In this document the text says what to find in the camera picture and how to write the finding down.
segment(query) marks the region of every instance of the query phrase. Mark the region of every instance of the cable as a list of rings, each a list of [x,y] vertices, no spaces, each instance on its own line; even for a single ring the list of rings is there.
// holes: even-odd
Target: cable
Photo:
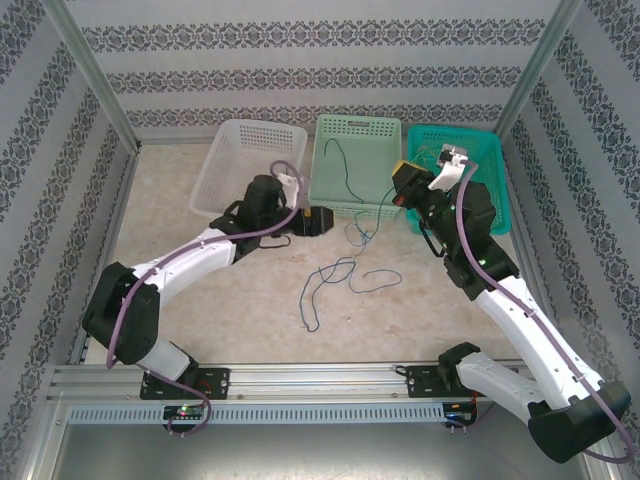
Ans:
[[[157,275],[162,268],[166,267],[173,260],[175,260],[176,258],[178,258],[178,257],[184,255],[185,253],[187,253],[187,252],[189,252],[191,250],[194,250],[196,248],[204,248],[206,245],[210,245],[212,243],[217,243],[217,242],[222,242],[224,240],[242,240],[242,239],[245,239],[245,238],[264,237],[264,236],[270,235],[270,234],[280,230],[282,227],[286,226],[291,220],[293,220],[293,217],[295,217],[295,215],[298,213],[298,210],[300,208],[300,203],[302,201],[302,196],[303,196],[302,176],[300,175],[298,170],[293,165],[291,165],[289,162],[285,162],[284,160],[276,160],[269,167],[269,172],[274,177],[276,176],[275,167],[277,165],[283,165],[288,170],[291,170],[291,172],[293,173],[293,176],[296,178],[296,181],[298,182],[298,194],[296,195],[295,207],[291,209],[291,212],[289,213],[289,215],[287,215],[287,217],[284,220],[282,220],[281,222],[277,223],[276,225],[273,225],[272,227],[269,227],[269,228],[265,228],[263,230],[258,230],[258,231],[255,231],[255,232],[239,233],[239,234],[235,234],[235,235],[220,235],[219,237],[208,238],[207,240],[203,240],[203,241],[200,241],[200,242],[190,243],[188,245],[185,245],[182,248],[179,248],[175,252],[167,255],[165,258],[163,258],[162,260],[160,260],[156,264],[155,268],[147,270],[136,281],[136,283],[133,284],[133,286],[131,287],[131,289],[127,293],[127,296],[123,300],[122,305],[120,307],[120,310],[118,312],[118,317],[116,318],[116,324],[113,327],[113,333],[111,334],[111,341],[109,342],[109,349],[107,351],[106,365],[107,365],[108,369],[113,368],[113,366],[117,362],[117,359],[115,357],[115,349],[116,349],[116,345],[118,343],[118,338],[120,337],[120,330],[122,329],[122,323],[124,321],[124,317],[126,316],[127,310],[131,306],[131,302],[133,300],[133,297],[135,296],[136,292],[140,289],[140,287],[144,284],[144,282],[146,282],[151,276]],[[173,385],[174,387],[180,388],[180,389],[182,389],[182,390],[184,390],[186,392],[189,392],[189,393],[192,393],[194,395],[197,395],[198,397],[203,399],[204,404],[205,404],[206,409],[207,409],[206,418],[200,424],[196,425],[195,427],[193,427],[188,432],[181,433],[180,434],[181,437],[185,437],[187,435],[191,435],[191,434],[197,432],[198,430],[200,430],[201,428],[204,428],[204,426],[207,424],[207,422],[211,418],[211,412],[212,412],[211,402],[207,398],[206,394],[204,394],[202,392],[199,392],[198,390],[195,390],[195,389],[193,389],[191,387],[188,387],[187,385],[183,385],[181,383],[178,383],[178,382],[175,382],[173,380],[170,380],[169,378],[164,377],[160,373],[154,372],[154,371],[146,369],[144,367],[141,367],[141,368],[143,368],[148,374],[153,375],[154,377],[158,378],[159,380],[162,380],[163,382],[166,382],[169,385]],[[169,421],[169,424],[167,425],[167,429],[169,430],[169,434],[173,435],[174,433],[177,433],[177,432],[174,432],[173,430],[171,430],[171,423],[172,423],[172,420]]]
[[[276,250],[278,248],[285,248],[291,245],[291,237],[289,235],[283,235],[283,237],[287,239],[287,243],[283,243],[282,245],[268,245],[266,247],[260,245],[258,248],[262,250]]]
[[[478,273],[478,275],[480,275],[480,277],[482,277],[483,280],[485,280],[489,285],[491,285],[496,290],[501,292],[505,297],[507,297],[509,300],[515,303],[520,309],[522,309],[522,311],[528,317],[533,319],[533,321],[536,323],[538,328],[540,328],[540,330],[542,330],[542,332],[544,333],[545,337],[547,337],[547,340],[549,340],[549,343],[551,343],[551,345],[553,345],[553,347],[556,349],[556,351],[558,352],[558,355],[560,355],[560,357],[567,364],[567,367],[569,367],[569,370],[571,370],[575,378],[579,379],[580,383],[585,388],[585,390],[589,392],[589,394],[593,397],[596,403],[604,411],[607,417],[609,417],[609,420],[613,422],[616,429],[618,430],[618,433],[622,437],[622,440],[624,441],[624,443],[627,445],[627,448],[628,448],[627,454],[621,458],[607,457],[605,455],[601,455],[599,453],[592,452],[590,450],[585,450],[584,453],[597,460],[602,460],[603,462],[615,463],[618,465],[631,462],[635,457],[635,448],[633,445],[633,440],[631,438],[631,435],[629,434],[627,429],[624,427],[624,425],[622,425],[622,422],[620,422],[618,417],[615,416],[615,414],[611,411],[609,406],[605,403],[605,401],[598,394],[598,392],[584,378],[578,366],[573,362],[573,360],[567,354],[567,352],[565,352],[564,349],[560,346],[560,344],[558,343],[558,340],[556,340],[555,336],[551,333],[551,331],[544,324],[544,322],[538,317],[536,312],[533,309],[529,308],[522,300],[520,300],[516,295],[511,293],[507,288],[500,285],[500,283],[496,282],[489,274],[487,274],[482,269],[482,267],[480,266],[476,258],[473,256],[473,252],[471,251],[471,247],[469,246],[469,240],[467,239],[467,235],[464,230],[464,220],[462,218],[462,211],[463,211],[464,192],[467,189],[467,186],[469,185],[469,181],[471,180],[471,177],[478,169],[478,164],[470,160],[464,160],[461,163],[463,165],[469,165],[471,167],[470,171],[462,179],[462,182],[460,184],[460,190],[458,191],[458,197],[456,198],[456,225],[458,228],[458,235],[460,236],[460,242],[462,244],[462,249],[464,250],[467,260],[469,260],[469,263],[471,264],[473,269]]]
[[[426,145],[422,145],[420,148],[418,148],[418,150],[416,151],[415,156],[413,157],[413,159],[409,163],[415,163],[416,165],[420,166],[420,162],[418,161],[418,159],[422,158],[423,164],[424,164],[422,166],[424,168],[429,168],[429,165],[427,165],[427,161],[424,158],[427,152],[429,154],[428,156],[432,157],[436,162],[438,161],[438,155],[433,153],[433,150],[431,150]]]
[[[338,143],[338,141],[335,138],[330,138],[329,140],[327,140],[324,144],[324,156],[327,156],[327,145],[329,145],[329,142],[333,140],[334,142],[336,142],[336,146],[338,147],[338,150],[340,150],[340,153],[342,154],[342,161],[344,162],[344,173],[345,173],[345,177],[344,177],[344,184],[347,186],[347,190],[349,190],[349,193],[354,197],[357,198],[358,200],[360,200],[360,203],[364,203],[364,200],[362,198],[360,198],[359,196],[357,196],[355,193],[353,193],[353,190],[351,190],[351,187],[349,186],[349,168],[347,167],[347,157],[344,154],[344,150],[342,150],[342,147],[340,146],[340,144]]]
[[[340,143],[338,143],[338,140],[336,140],[335,138],[330,138],[328,139],[325,144],[324,144],[324,152],[326,155],[327,152],[327,145],[329,144],[330,141],[334,141],[336,146],[338,147],[338,149],[340,150],[340,153],[342,154],[342,160],[344,162],[344,169],[345,169],[345,183],[347,186],[347,190],[349,190],[349,193],[351,193],[351,195],[356,198],[357,200],[360,201],[360,203],[364,203],[364,200],[362,198],[360,198],[359,196],[357,196],[355,193],[353,193],[353,191],[351,190],[351,187],[349,186],[349,168],[347,165],[347,157],[344,153],[344,150],[342,149],[342,147],[340,146]],[[362,278],[366,278],[369,275],[375,274],[375,273],[391,273],[396,275],[397,281],[392,282],[392,283],[387,283],[384,285],[380,285],[378,287],[375,288],[371,288],[371,289],[367,289],[367,290],[358,290],[353,286],[353,277],[354,277],[354,273],[357,267],[357,258],[362,255],[367,247],[367,245],[369,244],[369,242],[371,242],[371,240],[373,240],[373,237],[376,235],[376,233],[378,233],[378,230],[380,229],[380,216],[382,214],[382,207],[384,205],[385,200],[387,199],[387,197],[391,194],[391,192],[394,191],[394,188],[391,187],[389,189],[389,191],[387,193],[385,193],[384,197],[382,197],[382,200],[380,200],[380,203],[378,204],[378,212],[377,212],[377,216],[376,216],[376,227],[374,229],[373,232],[369,233],[365,230],[363,230],[360,227],[360,224],[358,223],[358,219],[361,215],[365,214],[365,213],[370,213],[372,211],[372,209],[364,209],[361,210],[359,212],[356,212],[356,214],[353,216],[353,222],[348,223],[347,225],[345,225],[344,227],[344,235],[345,238],[347,239],[347,241],[354,247],[359,247],[360,251],[355,254],[355,255],[350,255],[350,256],[344,256],[344,257],[340,257],[336,262],[327,265],[325,267],[318,267],[318,270],[316,270],[315,272],[311,273],[311,275],[309,275],[309,277],[307,277],[307,281],[305,282],[304,286],[302,287],[302,292],[300,293],[300,298],[298,301],[298,307],[300,308],[300,317],[302,318],[302,323],[304,324],[305,328],[307,329],[307,332],[309,333],[314,333],[317,332],[318,329],[320,328],[320,319],[318,318],[318,310],[316,308],[316,304],[315,304],[315,298],[316,298],[316,294],[318,293],[318,291],[320,290],[320,288],[325,285],[325,284],[331,284],[331,285],[335,285],[338,283],[342,283],[344,281],[347,281],[347,285],[349,286],[349,290],[351,290],[351,292],[355,293],[355,294],[363,294],[363,293],[372,293],[378,290],[381,290],[383,288],[387,288],[387,287],[393,287],[395,285],[398,285],[399,283],[402,282],[403,278],[402,275],[399,272],[396,272],[395,270],[391,270],[388,268],[380,268],[377,270],[371,270],[369,272],[366,272]],[[358,231],[359,235],[360,235],[360,242],[354,242],[350,237],[349,237],[349,227],[355,227],[356,230]],[[348,266],[347,272],[345,275],[343,275],[342,277],[340,277],[338,280],[334,280],[333,276],[336,274],[336,271],[343,267],[343,266]],[[331,270],[331,273],[329,273],[328,276],[325,277],[324,272]],[[309,323],[307,322],[307,319],[305,318],[304,315],[304,308],[303,308],[303,300],[304,300],[304,296],[307,292],[307,289],[309,288],[309,284],[311,283],[311,281],[313,280],[313,278],[316,275],[320,275],[321,281],[320,283],[313,289],[313,292],[311,292],[311,308],[313,310],[313,316],[314,316],[314,321],[315,321],[315,325],[312,327],[311,325],[309,325]]]

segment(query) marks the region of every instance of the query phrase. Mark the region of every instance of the beige floor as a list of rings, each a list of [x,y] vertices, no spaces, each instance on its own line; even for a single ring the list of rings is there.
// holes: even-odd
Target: beige floor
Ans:
[[[310,139],[307,174],[312,148]],[[143,148],[114,260],[125,265],[151,260],[206,228],[208,221],[190,212],[188,200],[208,149]],[[254,252],[199,280],[163,309],[160,334],[201,363],[426,361],[463,341],[494,358],[517,357],[491,319],[452,285],[442,260],[410,232],[403,214],[382,222],[360,258],[355,285],[379,285],[385,274],[362,278],[378,268],[393,268],[404,281],[363,295],[347,285],[325,285],[316,297],[321,327],[308,333],[298,305],[307,277],[358,250],[344,238],[345,223],[338,220],[322,237],[293,237],[288,248]],[[508,236],[499,242],[512,252]],[[311,323],[309,304],[304,305]],[[105,350],[92,342],[87,363],[104,359]]]

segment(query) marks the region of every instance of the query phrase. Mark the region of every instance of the wall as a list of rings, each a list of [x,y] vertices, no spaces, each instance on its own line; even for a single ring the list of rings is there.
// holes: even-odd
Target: wall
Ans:
[[[638,0],[584,2],[504,150],[553,314],[631,391],[640,447],[639,13]]]
[[[0,479],[66,363],[128,153],[35,0],[0,0]]]
[[[320,113],[491,129],[558,0],[69,0],[142,139]]]

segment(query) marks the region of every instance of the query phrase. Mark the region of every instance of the teal plastic basket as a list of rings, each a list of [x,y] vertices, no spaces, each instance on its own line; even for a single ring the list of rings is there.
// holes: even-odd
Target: teal plastic basket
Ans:
[[[331,208],[338,216],[375,217],[384,195],[393,188],[393,167],[402,158],[402,132],[396,118],[319,115],[311,167],[309,203]],[[349,170],[345,184],[344,151]],[[391,192],[380,210],[381,218],[394,218],[400,208]]]
[[[491,234],[508,233],[511,229],[511,215],[500,138],[491,132],[469,128],[416,125],[409,129],[407,160],[418,163],[436,174],[440,173],[434,155],[440,154],[442,145],[445,143],[466,149],[469,159],[478,164],[478,170],[472,180],[487,186],[491,194],[491,202],[496,207],[496,218],[491,225]],[[411,224],[411,230],[421,234],[418,226],[420,217],[415,210],[409,210],[407,218]]]

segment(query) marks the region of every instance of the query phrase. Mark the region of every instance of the black object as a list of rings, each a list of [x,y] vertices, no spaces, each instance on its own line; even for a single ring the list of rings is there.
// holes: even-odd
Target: black object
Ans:
[[[396,367],[396,373],[407,379],[409,398],[460,398],[471,397],[473,392],[466,387],[450,388],[439,375],[435,365],[411,365]]]
[[[464,342],[455,347],[451,347],[438,356],[438,376],[446,385],[447,389],[464,388],[458,376],[456,365],[467,355],[478,353],[479,351],[480,347],[476,347],[473,343]]]
[[[478,406],[475,402],[443,403],[442,409],[444,410],[445,418],[453,420],[453,422],[445,421],[444,426],[447,428],[469,427],[476,423],[478,419]]]
[[[227,399],[231,374],[228,368],[196,367],[194,374],[194,377],[189,380],[185,381],[180,377],[176,381],[200,390],[209,400]],[[200,397],[145,373],[142,377],[140,398],[142,400],[197,400]]]
[[[82,319],[82,328],[104,347],[111,335],[122,306],[122,299],[138,278],[133,269],[116,262],[104,269]],[[158,338],[160,294],[155,285],[142,285],[125,314],[115,356],[125,365],[142,360]]]
[[[184,433],[194,428],[198,423],[202,422],[204,417],[205,407],[200,405],[190,405],[187,407],[187,411],[183,411],[180,406],[167,406],[162,411],[162,420],[164,423],[162,426],[169,432],[169,421],[171,421],[171,432]]]
[[[294,235],[317,237],[333,228],[333,210],[326,207],[300,209],[289,225]]]
[[[283,235],[282,238],[286,240],[286,243],[281,243],[280,245],[260,245],[258,248],[261,250],[277,250],[279,248],[287,248],[291,245],[291,237],[289,235]]]
[[[270,175],[257,175],[247,186],[243,200],[233,202],[224,212],[209,224],[227,235],[255,232],[272,227],[284,220],[291,209],[285,207],[286,197],[282,182]],[[302,237],[322,235],[333,227],[333,211],[325,207],[300,209],[288,225],[271,234],[280,237],[293,233]],[[234,262],[260,246],[260,238],[247,238],[234,241],[236,254]]]
[[[418,222],[418,227],[420,228],[420,233],[422,233],[422,236],[427,242],[427,245],[429,245],[429,249],[431,250],[431,253],[433,253],[434,257],[444,257],[444,248],[439,252],[436,250],[436,247],[433,245],[433,242],[429,238],[429,229],[425,226],[424,221],[420,220],[420,222]]]
[[[598,394],[618,418],[631,403],[622,382],[606,383]],[[551,410],[546,402],[530,403],[529,412],[531,436],[540,450],[558,463],[565,463],[616,429],[592,396],[557,410]]]
[[[454,285],[462,288],[470,300],[483,290],[493,290],[471,267],[460,243],[456,226],[455,204],[459,185],[450,192],[430,190],[433,172],[409,163],[402,164],[393,174],[396,196],[393,203],[408,210],[415,208],[421,218],[421,231],[429,229],[442,245],[444,265]],[[496,281],[519,275],[518,267],[490,235],[495,207],[487,187],[469,182],[463,203],[465,233],[474,256],[482,259],[485,271]],[[425,235],[430,248],[440,256]]]

